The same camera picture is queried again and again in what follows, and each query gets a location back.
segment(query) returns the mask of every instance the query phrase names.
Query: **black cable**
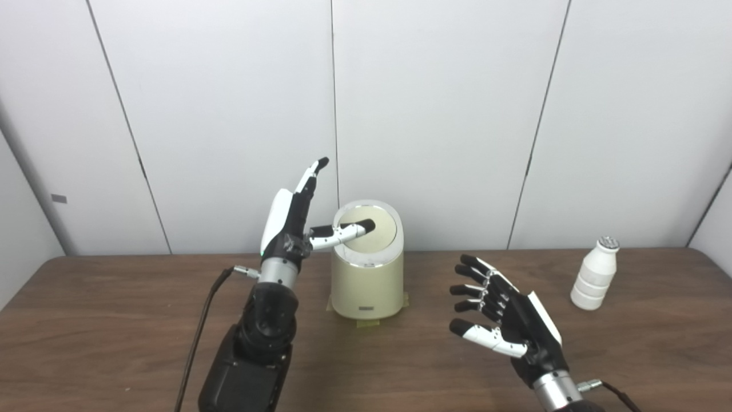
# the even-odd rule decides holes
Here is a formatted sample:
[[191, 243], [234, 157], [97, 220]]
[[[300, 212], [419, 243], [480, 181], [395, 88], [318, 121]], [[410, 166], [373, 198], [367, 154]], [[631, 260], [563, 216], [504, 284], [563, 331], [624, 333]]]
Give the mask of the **black cable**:
[[183, 397], [185, 396], [185, 388], [188, 385], [188, 376], [190, 375], [191, 367], [193, 366], [193, 358], [195, 357], [195, 349], [198, 347], [198, 340], [201, 339], [201, 332], [203, 332], [203, 325], [206, 323], [206, 317], [209, 315], [209, 307], [211, 307], [211, 301], [219, 290], [219, 287], [226, 278], [231, 275], [234, 268], [225, 269], [219, 277], [216, 279], [214, 284], [211, 286], [209, 296], [206, 298], [206, 302], [203, 303], [203, 311], [201, 312], [201, 319], [198, 321], [198, 329], [195, 331], [193, 336], [193, 344], [190, 346], [190, 352], [188, 353], [188, 360], [186, 360], [185, 368], [183, 369], [183, 380], [181, 381], [181, 387], [178, 390], [178, 400], [176, 401], [176, 407], [173, 409], [174, 412], [180, 412], [183, 406]]
[[633, 412], [641, 412], [641, 409], [633, 403], [632, 400], [628, 397], [628, 395], [624, 392], [620, 392], [615, 386], [610, 385], [609, 383], [603, 381], [602, 385], [607, 388], [609, 391], [613, 392], [615, 395], [618, 396], [618, 398], [625, 404], [625, 406], [628, 407]]

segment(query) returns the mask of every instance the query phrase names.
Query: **white wall panel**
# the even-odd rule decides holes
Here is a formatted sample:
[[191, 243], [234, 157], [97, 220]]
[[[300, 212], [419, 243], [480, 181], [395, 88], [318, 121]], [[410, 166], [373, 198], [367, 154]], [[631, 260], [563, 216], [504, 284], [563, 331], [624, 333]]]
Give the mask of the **white wall panel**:
[[84, 1], [0, 2], [0, 122], [69, 253], [168, 253]]
[[704, 252], [732, 276], [732, 179], [729, 177], [699, 226], [691, 247]]
[[732, 2], [574, 1], [510, 247], [684, 246], [732, 160]]
[[506, 247], [566, 1], [334, 0], [340, 202], [406, 248]]
[[329, 0], [91, 2], [174, 253], [258, 251], [271, 201], [329, 156]]
[[0, 133], [0, 309], [61, 244]]

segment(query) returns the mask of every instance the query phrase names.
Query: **connector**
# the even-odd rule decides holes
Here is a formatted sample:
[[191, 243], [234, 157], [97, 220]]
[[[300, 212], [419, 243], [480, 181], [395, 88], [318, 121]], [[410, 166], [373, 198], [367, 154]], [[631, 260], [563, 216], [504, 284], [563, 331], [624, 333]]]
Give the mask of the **connector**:
[[578, 383], [577, 390], [579, 392], [587, 392], [587, 391], [591, 391], [592, 389], [595, 389], [598, 386], [602, 386], [602, 381], [600, 379], [592, 379], [592, 380], [588, 380], [586, 382]]
[[239, 266], [239, 265], [234, 266], [234, 271], [242, 273], [252, 279], [259, 279], [259, 275], [260, 275], [259, 271], [257, 271], [256, 269], [246, 268], [244, 266]]

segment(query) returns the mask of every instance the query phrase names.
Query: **robotic hand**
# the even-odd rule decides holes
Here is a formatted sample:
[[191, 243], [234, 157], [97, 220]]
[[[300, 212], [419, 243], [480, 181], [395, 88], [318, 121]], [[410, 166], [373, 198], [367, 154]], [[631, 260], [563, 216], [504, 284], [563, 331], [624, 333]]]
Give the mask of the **robotic hand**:
[[501, 272], [477, 257], [464, 254], [460, 261], [462, 265], [455, 266], [455, 272], [480, 286], [450, 287], [452, 295], [472, 298], [455, 304], [455, 311], [477, 310], [499, 327], [454, 319], [450, 331], [510, 356], [514, 370], [534, 390], [545, 411], [604, 412], [582, 398], [569, 376], [561, 335], [536, 293], [521, 294]]
[[304, 234], [318, 172], [313, 163], [295, 192], [280, 189], [272, 202], [261, 242], [261, 269], [235, 266], [257, 279], [236, 325], [221, 342], [198, 398], [201, 412], [272, 412], [287, 375], [295, 337], [298, 300], [293, 292], [302, 260], [375, 229], [371, 219]]

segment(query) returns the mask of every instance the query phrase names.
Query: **wooden table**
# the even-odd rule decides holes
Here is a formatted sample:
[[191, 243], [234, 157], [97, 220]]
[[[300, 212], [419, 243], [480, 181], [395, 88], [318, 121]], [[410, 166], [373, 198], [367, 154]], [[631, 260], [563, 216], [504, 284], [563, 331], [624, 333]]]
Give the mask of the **wooden table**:
[[[602, 378], [644, 412], [732, 411], [732, 279], [691, 249], [624, 249], [602, 308], [569, 301], [586, 250], [483, 251], [536, 290], [576, 381]], [[303, 265], [294, 360], [277, 412], [540, 412], [507, 358], [452, 335], [460, 252], [405, 258], [410, 306], [356, 328], [326, 312], [329, 257]], [[253, 255], [63, 257], [0, 312], [0, 411], [171, 411], [201, 305], [221, 269]], [[187, 393], [195, 399], [251, 279], [214, 300]], [[477, 313], [466, 318], [480, 321]], [[625, 411], [604, 389], [587, 397]]]

